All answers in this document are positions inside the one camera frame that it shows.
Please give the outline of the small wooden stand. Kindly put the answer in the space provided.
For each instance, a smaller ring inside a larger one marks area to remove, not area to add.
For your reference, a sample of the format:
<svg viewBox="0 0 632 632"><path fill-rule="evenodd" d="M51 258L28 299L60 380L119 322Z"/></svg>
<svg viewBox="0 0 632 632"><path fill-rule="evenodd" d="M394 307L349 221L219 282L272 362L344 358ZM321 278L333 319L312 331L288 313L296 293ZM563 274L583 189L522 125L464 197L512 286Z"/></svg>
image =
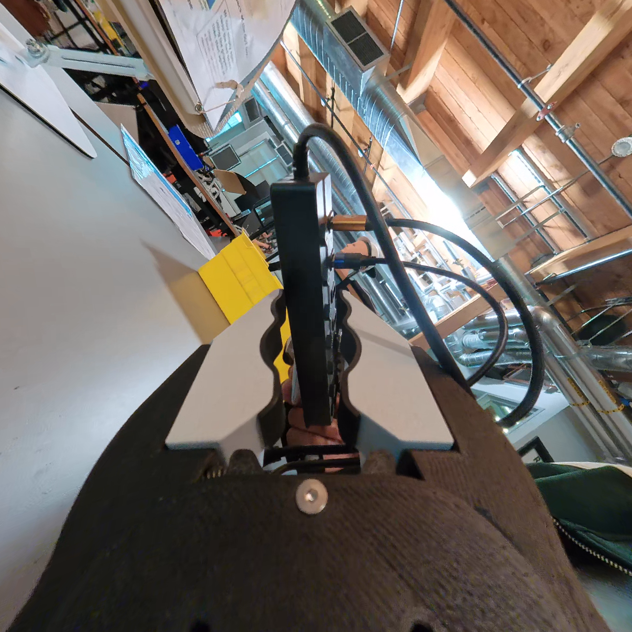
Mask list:
<svg viewBox="0 0 632 632"><path fill-rule="evenodd" d="M213 175L220 181L224 191L235 195L250 195L258 198L256 186L241 174L215 168Z"/></svg>

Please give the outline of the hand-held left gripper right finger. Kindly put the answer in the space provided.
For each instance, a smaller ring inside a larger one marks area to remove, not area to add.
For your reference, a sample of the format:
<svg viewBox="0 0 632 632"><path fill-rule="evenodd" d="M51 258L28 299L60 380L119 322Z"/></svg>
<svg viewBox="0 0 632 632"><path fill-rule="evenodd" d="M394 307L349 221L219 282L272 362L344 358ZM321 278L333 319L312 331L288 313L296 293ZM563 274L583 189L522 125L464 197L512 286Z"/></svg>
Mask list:
<svg viewBox="0 0 632 632"><path fill-rule="evenodd" d="M454 447L431 388L407 340L349 291L339 297L339 407L341 437L364 464L385 451Z"/></svg>

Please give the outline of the dark green jacket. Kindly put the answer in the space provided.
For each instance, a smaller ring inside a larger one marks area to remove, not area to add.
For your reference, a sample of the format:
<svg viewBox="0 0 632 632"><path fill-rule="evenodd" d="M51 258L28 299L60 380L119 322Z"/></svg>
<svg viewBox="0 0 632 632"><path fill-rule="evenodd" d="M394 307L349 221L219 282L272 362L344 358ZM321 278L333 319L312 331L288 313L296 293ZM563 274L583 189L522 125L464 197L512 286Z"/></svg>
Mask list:
<svg viewBox="0 0 632 632"><path fill-rule="evenodd" d="M631 469L600 463L526 465L558 533L631 577Z"/></svg>

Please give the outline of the blue plastic bin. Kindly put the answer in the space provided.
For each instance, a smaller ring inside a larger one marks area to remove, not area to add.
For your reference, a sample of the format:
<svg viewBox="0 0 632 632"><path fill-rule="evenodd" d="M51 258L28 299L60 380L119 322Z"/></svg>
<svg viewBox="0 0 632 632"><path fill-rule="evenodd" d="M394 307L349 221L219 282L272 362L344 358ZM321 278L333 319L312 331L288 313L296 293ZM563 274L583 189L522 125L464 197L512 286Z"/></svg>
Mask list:
<svg viewBox="0 0 632 632"><path fill-rule="evenodd" d="M178 125L174 125L168 129L168 136L183 158L185 164L191 170L199 171L204 167L204 163Z"/></svg>

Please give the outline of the printed instruction sheet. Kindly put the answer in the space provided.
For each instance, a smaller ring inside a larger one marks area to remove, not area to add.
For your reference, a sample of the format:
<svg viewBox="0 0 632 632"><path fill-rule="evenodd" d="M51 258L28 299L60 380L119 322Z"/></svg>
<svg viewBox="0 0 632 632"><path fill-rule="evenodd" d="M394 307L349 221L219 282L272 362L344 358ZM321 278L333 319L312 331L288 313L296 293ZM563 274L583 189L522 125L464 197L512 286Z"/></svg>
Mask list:
<svg viewBox="0 0 632 632"><path fill-rule="evenodd" d="M160 1L197 94L195 110L221 132L271 55L295 1Z"/></svg>

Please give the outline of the grey desk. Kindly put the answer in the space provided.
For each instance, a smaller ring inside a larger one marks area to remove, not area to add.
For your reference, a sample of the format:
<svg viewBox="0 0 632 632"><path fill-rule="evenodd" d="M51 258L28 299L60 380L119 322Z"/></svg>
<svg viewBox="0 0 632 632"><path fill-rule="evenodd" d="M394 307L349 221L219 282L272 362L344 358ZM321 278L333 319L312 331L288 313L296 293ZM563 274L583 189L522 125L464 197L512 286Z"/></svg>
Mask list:
<svg viewBox="0 0 632 632"><path fill-rule="evenodd" d="M201 254L88 129L1 94L1 630L138 407L226 329Z"/></svg>

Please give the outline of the yellow plastic bin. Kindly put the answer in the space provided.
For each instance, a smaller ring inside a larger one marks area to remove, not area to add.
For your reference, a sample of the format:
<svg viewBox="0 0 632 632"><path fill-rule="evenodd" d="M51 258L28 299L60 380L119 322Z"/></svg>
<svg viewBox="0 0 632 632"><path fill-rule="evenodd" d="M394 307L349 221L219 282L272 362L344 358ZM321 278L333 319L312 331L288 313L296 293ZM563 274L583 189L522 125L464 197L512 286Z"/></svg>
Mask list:
<svg viewBox="0 0 632 632"><path fill-rule="evenodd" d="M202 265L198 274L230 325L273 291L282 289L264 254L245 233Z"/></svg>

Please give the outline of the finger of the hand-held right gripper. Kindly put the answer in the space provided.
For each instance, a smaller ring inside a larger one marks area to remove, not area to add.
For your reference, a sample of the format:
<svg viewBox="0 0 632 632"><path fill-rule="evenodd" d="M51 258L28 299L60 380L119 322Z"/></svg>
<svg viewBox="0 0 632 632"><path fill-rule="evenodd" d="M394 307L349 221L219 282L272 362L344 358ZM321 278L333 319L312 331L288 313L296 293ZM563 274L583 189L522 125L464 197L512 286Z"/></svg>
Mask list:
<svg viewBox="0 0 632 632"><path fill-rule="evenodd" d="M282 384L282 395L285 403L298 406L298 379L296 376L295 351L292 341L286 341L282 351L282 360L288 369L288 377Z"/></svg>

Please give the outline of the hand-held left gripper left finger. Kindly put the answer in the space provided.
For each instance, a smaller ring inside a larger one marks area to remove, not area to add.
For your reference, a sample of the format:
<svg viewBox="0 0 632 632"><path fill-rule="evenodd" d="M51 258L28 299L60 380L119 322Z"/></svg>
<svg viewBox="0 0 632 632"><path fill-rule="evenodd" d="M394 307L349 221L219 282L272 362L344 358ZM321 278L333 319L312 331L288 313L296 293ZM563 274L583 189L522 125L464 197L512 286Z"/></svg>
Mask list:
<svg viewBox="0 0 632 632"><path fill-rule="evenodd" d="M166 438L167 448L262 454L275 446L286 428L274 365L285 322L284 293L274 290L215 338Z"/></svg>

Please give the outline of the black USB hub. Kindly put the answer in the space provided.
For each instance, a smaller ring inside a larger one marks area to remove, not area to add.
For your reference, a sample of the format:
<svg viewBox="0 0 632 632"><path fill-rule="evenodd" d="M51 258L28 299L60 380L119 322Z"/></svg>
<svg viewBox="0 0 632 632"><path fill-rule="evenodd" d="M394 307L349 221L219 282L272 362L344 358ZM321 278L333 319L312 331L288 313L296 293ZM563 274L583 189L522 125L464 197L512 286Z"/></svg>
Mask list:
<svg viewBox="0 0 632 632"><path fill-rule="evenodd" d="M337 397L337 326L329 174L274 183L271 206L304 423L330 425Z"/></svg>

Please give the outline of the black framed wall sign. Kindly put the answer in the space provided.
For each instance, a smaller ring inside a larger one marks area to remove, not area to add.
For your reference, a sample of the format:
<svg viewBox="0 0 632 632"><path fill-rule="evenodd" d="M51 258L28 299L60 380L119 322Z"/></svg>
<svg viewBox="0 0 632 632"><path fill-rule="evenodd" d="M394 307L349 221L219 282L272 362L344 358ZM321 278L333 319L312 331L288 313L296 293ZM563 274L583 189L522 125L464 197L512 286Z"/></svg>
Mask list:
<svg viewBox="0 0 632 632"><path fill-rule="evenodd" d="M547 448L539 437L534 437L523 446L516 449L517 454L525 463L551 463L554 462Z"/></svg>

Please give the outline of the person's right hand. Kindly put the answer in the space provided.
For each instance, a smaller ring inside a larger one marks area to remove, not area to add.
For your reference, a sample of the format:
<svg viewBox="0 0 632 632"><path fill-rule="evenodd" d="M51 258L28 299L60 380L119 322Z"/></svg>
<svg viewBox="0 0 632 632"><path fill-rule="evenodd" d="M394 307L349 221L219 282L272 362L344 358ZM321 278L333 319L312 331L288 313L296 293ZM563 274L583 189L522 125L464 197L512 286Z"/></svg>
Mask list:
<svg viewBox="0 0 632 632"><path fill-rule="evenodd" d="M334 420L330 425L324 426L305 425L303 408L299 403L299 400L295 405L291 402L291 379L285 380L281 388L284 402L289 406L287 409L288 428L286 431L286 445L288 447L341 446L344 444L344 441L338 431L336 420Z"/></svg>

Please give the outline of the silver ventilation duct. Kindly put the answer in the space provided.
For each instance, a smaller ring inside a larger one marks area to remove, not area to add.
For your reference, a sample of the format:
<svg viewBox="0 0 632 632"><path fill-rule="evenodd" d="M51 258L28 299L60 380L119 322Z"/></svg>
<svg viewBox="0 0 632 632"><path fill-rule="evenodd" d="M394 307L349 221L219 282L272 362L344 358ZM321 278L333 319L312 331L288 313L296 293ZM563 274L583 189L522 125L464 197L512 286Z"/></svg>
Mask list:
<svg viewBox="0 0 632 632"><path fill-rule="evenodd" d="M297 1L291 23L336 87L400 169L412 172L441 152L387 78L389 51L354 8Z"/></svg>

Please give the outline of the blue white printed paper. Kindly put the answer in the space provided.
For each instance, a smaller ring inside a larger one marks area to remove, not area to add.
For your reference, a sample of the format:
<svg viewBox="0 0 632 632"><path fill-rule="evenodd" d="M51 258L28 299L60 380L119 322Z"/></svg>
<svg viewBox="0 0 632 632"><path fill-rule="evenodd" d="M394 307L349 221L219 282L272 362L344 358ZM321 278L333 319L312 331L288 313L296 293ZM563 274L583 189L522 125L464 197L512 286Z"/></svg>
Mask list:
<svg viewBox="0 0 632 632"><path fill-rule="evenodd" d="M157 169L122 124L120 130L132 178L170 218L184 239L206 260L213 259L216 252L187 201Z"/></svg>

